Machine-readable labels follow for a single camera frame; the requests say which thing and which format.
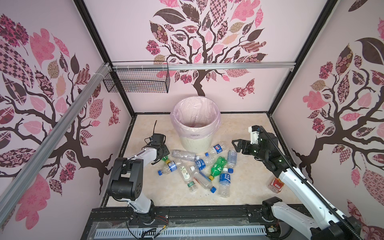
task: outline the trash can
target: trash can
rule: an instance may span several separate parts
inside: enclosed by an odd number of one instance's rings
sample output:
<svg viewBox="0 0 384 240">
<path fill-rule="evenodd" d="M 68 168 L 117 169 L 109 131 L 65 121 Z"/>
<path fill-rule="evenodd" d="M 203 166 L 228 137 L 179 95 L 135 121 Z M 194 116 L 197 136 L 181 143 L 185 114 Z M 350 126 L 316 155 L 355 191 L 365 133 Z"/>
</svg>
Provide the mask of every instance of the trash can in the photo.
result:
<svg viewBox="0 0 384 240">
<path fill-rule="evenodd" d="M 170 119 L 185 150 L 200 153 L 211 146 L 220 126 L 220 111 L 212 100 L 194 96 L 178 102 Z"/>
</svg>

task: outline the butterfly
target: butterfly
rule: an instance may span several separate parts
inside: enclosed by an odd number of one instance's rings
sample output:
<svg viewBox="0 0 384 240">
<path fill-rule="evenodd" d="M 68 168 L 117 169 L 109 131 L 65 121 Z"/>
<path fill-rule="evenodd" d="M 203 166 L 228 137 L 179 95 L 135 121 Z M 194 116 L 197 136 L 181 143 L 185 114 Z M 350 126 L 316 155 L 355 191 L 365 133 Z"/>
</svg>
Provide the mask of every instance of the butterfly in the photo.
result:
<svg viewBox="0 0 384 240">
<path fill-rule="evenodd" d="M 112 124 L 119 123 L 118 115 L 119 115 L 119 112 L 121 111 L 121 110 L 119 110 L 118 107 L 115 107 L 115 104 L 111 100 L 109 101 L 109 104 L 111 105 L 111 110 L 112 110 L 113 115 L 108 121 L 108 126 L 110 126 Z"/>
<path fill-rule="evenodd" d="M 244 99 L 244 96 L 247 94 L 247 93 L 253 93 L 254 94 L 254 90 L 255 90 L 255 87 L 253 87 L 253 85 L 255 84 L 255 79 L 252 79 L 251 81 L 249 81 L 247 83 L 247 85 L 245 86 L 245 88 L 234 88 L 232 90 L 235 91 L 235 93 L 238 93 L 240 97 L 242 97 Z"/>
</svg>

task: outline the beige floor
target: beige floor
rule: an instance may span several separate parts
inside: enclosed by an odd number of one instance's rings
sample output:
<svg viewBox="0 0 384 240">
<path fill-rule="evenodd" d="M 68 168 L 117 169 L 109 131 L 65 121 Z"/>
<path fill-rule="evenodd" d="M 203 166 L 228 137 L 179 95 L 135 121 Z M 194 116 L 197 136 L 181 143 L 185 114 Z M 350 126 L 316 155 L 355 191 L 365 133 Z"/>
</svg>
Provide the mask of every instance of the beige floor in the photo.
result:
<svg viewBox="0 0 384 240">
<path fill-rule="evenodd" d="M 138 115 L 131 137 L 128 142 L 124 157 L 132 156 L 140 152 L 145 145 L 144 138 L 152 135 L 153 124 L 157 120 L 155 132 L 167 136 L 166 145 L 169 150 L 183 149 L 176 131 L 170 122 L 169 115 Z M 221 127 L 214 136 L 213 143 L 226 141 L 232 145 L 234 139 L 249 140 L 248 127 L 262 125 L 268 132 L 274 132 L 266 114 L 222 114 Z M 237 165 L 231 174 L 230 197 L 222 198 L 216 193 L 202 188 L 198 184 L 198 190 L 189 192 L 188 187 L 182 181 L 178 172 L 159 176 L 157 171 L 164 164 L 163 161 L 155 165 L 148 164 L 144 167 L 144 182 L 142 192 L 152 199 L 157 206 L 186 206 L 186 205 L 242 205 L 261 204 L 263 200 L 278 196 L 288 204 L 299 204 L 300 200 L 286 186 L 279 194 L 273 193 L 267 185 L 273 178 L 262 162 L 256 161 L 252 156 L 241 153 L 237 155 Z M 210 168 L 203 172 L 208 174 Z M 213 180 L 213 185 L 218 188 L 218 177 Z M 108 207 L 126 206 L 126 203 L 117 202 L 111 197 Z"/>
</svg>

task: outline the aluminum rail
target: aluminum rail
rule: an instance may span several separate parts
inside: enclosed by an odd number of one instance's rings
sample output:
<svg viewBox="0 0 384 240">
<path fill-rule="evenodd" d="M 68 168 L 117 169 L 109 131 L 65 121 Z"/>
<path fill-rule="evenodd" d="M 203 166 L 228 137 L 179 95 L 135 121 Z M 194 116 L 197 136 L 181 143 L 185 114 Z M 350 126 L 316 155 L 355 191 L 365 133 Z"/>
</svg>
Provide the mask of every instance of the aluminum rail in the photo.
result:
<svg viewBox="0 0 384 240">
<path fill-rule="evenodd" d="M 30 187 L 41 167 L 47 161 L 52 151 L 59 141 L 63 138 L 65 132 L 74 121 L 80 110 L 87 103 L 88 98 L 103 80 L 103 76 L 109 73 L 109 64 L 103 63 L 92 76 L 89 83 L 69 107 L 68 111 L 60 118 L 59 122 L 37 148 L 35 154 L 23 166 L 22 170 L 7 187 L 0 197 L 0 225 L 7 219 L 24 192 Z"/>
<path fill-rule="evenodd" d="M 113 69 L 148 69 L 166 68 L 166 65 L 145 64 L 127 65 L 126 62 L 116 62 Z M 168 64 L 168 70 L 209 70 L 209 69 L 252 69 L 252 68 L 294 68 L 295 62 L 263 62 L 263 63 L 196 63 L 196 64 Z"/>
</svg>

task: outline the black wire basket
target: black wire basket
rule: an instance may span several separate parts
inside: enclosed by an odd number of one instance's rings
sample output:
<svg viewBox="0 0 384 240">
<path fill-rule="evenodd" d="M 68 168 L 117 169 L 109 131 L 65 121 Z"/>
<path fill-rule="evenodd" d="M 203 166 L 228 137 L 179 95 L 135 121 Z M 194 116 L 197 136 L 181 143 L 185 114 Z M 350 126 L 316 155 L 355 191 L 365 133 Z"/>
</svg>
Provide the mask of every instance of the black wire basket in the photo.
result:
<svg viewBox="0 0 384 240">
<path fill-rule="evenodd" d="M 153 62 L 153 65 L 139 65 L 140 62 Z M 169 70 L 166 61 L 127 61 L 119 62 L 105 78 L 108 92 L 127 93 L 168 93 Z"/>
</svg>

